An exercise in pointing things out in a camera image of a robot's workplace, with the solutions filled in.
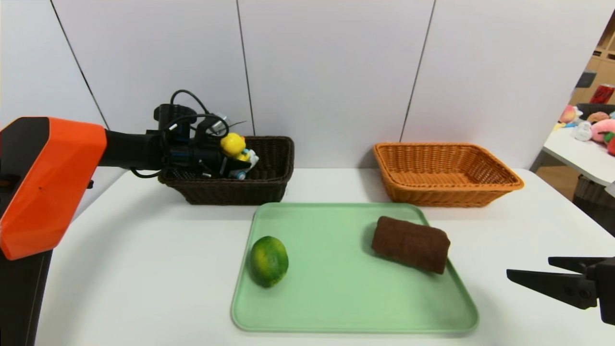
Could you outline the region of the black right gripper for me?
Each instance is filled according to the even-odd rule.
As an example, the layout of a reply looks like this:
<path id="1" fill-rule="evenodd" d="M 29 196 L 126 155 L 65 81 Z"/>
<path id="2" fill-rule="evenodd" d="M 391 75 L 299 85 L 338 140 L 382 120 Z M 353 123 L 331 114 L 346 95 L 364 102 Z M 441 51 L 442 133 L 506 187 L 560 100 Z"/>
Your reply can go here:
<path id="1" fill-rule="evenodd" d="M 549 257 L 551 266 L 580 274 L 506 270 L 510 281 L 578 309 L 598 306 L 602 322 L 615 324 L 615 258 Z M 594 267 L 594 281 L 582 274 Z"/>

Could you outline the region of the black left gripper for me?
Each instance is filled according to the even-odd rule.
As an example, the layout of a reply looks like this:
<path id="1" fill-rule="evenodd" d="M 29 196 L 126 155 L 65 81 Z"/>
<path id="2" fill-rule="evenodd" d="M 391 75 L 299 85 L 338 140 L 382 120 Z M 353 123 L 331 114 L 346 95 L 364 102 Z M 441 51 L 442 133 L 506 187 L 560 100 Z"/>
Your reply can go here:
<path id="1" fill-rule="evenodd" d="M 250 160 L 242 161 L 228 158 L 222 148 L 220 140 L 193 140 L 194 170 L 199 174 L 224 177 L 234 171 L 248 172 L 252 168 Z"/>

